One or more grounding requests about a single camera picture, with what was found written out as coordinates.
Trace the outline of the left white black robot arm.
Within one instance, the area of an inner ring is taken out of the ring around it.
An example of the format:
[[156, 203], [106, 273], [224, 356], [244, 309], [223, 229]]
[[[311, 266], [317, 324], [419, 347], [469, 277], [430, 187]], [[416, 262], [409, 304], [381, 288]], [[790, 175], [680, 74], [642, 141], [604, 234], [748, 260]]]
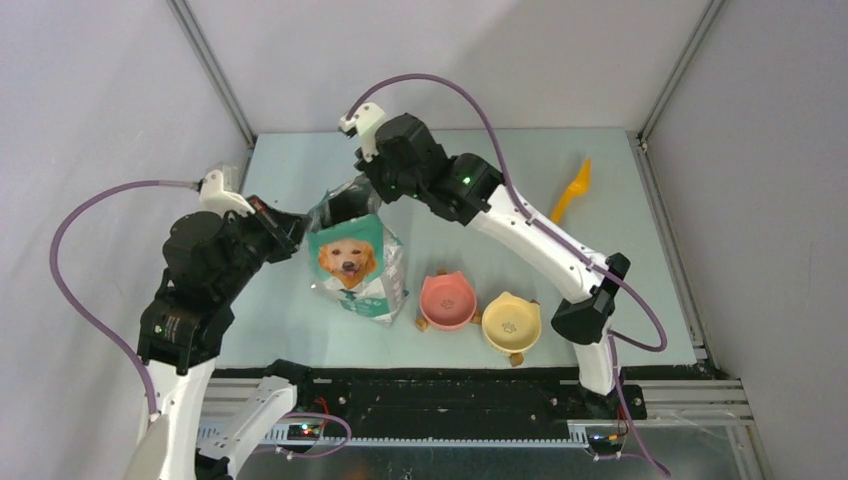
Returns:
[[154, 388], [154, 413], [128, 479], [234, 479], [278, 420], [315, 406], [311, 384], [271, 375], [217, 436], [197, 440], [234, 301], [263, 265], [299, 250], [309, 225], [308, 215], [277, 210], [257, 196], [246, 206], [244, 213], [187, 214], [163, 245], [166, 268], [141, 315], [137, 348]]

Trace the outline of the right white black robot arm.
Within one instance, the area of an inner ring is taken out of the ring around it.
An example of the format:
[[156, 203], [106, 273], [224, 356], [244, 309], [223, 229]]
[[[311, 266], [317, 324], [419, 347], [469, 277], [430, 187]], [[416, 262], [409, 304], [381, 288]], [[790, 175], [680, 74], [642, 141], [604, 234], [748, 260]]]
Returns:
[[469, 226], [513, 251], [547, 278], [562, 301], [551, 325], [572, 343], [585, 411], [606, 418], [622, 403], [606, 339], [628, 259], [592, 252], [512, 192], [506, 173], [472, 153], [448, 155], [417, 117], [389, 117], [376, 106], [339, 121], [358, 137], [355, 167], [386, 203], [408, 196], [448, 221]]

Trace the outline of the green dog food bag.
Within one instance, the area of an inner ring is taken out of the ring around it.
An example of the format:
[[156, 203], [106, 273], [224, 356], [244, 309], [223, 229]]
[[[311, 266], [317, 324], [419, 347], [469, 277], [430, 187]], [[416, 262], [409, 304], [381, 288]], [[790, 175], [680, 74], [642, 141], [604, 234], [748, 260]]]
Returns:
[[359, 175], [310, 210], [306, 243], [314, 286], [344, 310], [389, 326], [409, 291], [405, 247], [379, 217], [381, 206]]

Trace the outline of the orange plastic food scoop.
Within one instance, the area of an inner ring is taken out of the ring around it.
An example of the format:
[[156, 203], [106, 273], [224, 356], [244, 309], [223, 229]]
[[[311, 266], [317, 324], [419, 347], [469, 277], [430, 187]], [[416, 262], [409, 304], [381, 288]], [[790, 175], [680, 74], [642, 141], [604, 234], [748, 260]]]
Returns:
[[577, 175], [566, 187], [557, 200], [549, 218], [554, 223], [559, 223], [569, 207], [570, 203], [577, 197], [586, 194], [591, 188], [592, 159], [587, 158], [581, 165]]

